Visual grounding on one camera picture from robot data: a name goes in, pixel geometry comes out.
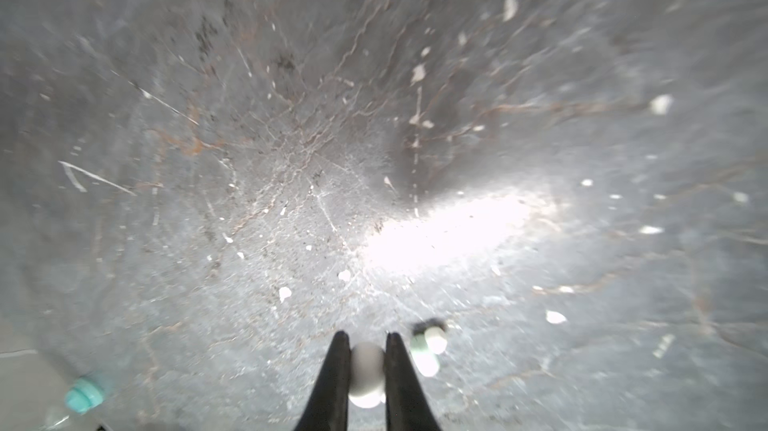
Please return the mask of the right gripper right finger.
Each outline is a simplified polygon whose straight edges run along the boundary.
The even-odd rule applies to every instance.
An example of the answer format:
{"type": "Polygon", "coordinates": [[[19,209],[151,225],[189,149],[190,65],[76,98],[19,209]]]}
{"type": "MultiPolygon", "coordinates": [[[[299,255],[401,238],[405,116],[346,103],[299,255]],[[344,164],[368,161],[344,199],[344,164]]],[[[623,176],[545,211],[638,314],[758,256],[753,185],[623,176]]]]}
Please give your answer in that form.
{"type": "Polygon", "coordinates": [[[387,431],[441,431],[399,333],[387,334],[385,357],[387,431]]]}

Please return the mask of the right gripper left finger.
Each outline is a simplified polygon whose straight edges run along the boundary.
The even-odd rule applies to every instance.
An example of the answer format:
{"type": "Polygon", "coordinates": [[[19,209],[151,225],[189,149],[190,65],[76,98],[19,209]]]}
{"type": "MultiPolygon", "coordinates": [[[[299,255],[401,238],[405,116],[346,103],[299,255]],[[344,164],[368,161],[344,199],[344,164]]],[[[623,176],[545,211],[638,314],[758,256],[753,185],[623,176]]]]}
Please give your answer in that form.
{"type": "Polygon", "coordinates": [[[351,348],[349,335],[334,334],[295,431],[346,431],[348,426],[351,348]]]}

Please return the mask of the teal round disc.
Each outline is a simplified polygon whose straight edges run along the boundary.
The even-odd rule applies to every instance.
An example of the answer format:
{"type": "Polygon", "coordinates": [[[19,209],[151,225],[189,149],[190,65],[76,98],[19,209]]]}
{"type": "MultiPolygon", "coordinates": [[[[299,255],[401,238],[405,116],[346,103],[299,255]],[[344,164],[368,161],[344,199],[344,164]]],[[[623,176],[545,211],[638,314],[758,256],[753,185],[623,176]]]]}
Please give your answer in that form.
{"type": "Polygon", "coordinates": [[[64,395],[66,408],[78,415],[85,415],[105,403],[109,396],[103,383],[90,375],[76,378],[64,395]]]}

